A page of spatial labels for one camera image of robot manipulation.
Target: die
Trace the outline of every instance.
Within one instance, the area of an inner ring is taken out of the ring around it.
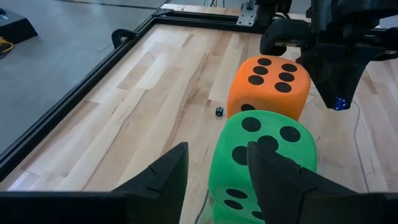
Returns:
[[[256,141],[261,148],[273,150],[309,170],[317,170],[315,141],[300,123],[263,110],[233,115],[220,134],[209,174],[215,224],[234,223],[237,217],[247,220],[241,223],[264,223],[246,159],[249,141]]]
[[[217,109],[216,109],[216,115],[217,116],[223,116],[223,113],[224,113],[224,108],[218,106]]]
[[[247,59],[236,72],[228,94],[227,118],[247,110],[267,110],[299,120],[311,79],[299,64],[261,55]]]

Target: concrete floor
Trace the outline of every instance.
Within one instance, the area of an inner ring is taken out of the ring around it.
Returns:
[[[38,37],[17,44],[0,60],[0,153],[34,124],[110,51],[111,33],[135,29],[165,0],[1,0],[0,6],[26,16]],[[82,4],[100,2],[113,4]],[[225,0],[240,8],[246,0]],[[210,5],[211,0],[171,0],[174,4]],[[310,0],[294,0],[290,12],[305,13]],[[396,24],[386,20],[383,27]]]

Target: robotic end effector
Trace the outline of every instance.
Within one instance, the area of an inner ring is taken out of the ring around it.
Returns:
[[[396,0],[312,0],[311,24],[277,19],[261,39],[262,54],[275,54],[280,43],[299,46],[296,60],[311,76],[327,108],[350,108],[359,79],[370,61],[398,57],[398,28],[373,29],[398,14]]]

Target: black metal frame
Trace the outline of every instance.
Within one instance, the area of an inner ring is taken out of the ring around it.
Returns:
[[[0,181],[4,180],[15,169],[155,24],[200,27],[252,34],[263,34],[267,29],[264,26],[238,26],[236,25],[237,21],[238,16],[158,9],[134,31],[116,30],[112,34],[115,49],[0,155]],[[279,41],[278,44],[297,46],[296,43],[283,41]]]

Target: wood grain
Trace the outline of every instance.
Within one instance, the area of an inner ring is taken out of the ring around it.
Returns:
[[[234,9],[165,4],[180,11]],[[292,15],[303,18],[303,15]],[[190,163],[181,223],[203,205],[208,171],[226,122],[229,86],[259,55],[260,35],[155,25],[0,183],[2,190],[108,191],[181,141]],[[284,58],[295,60],[299,49]],[[318,173],[358,192],[398,191],[398,61],[372,62],[352,108],[326,109],[313,87],[300,122],[313,134]]]

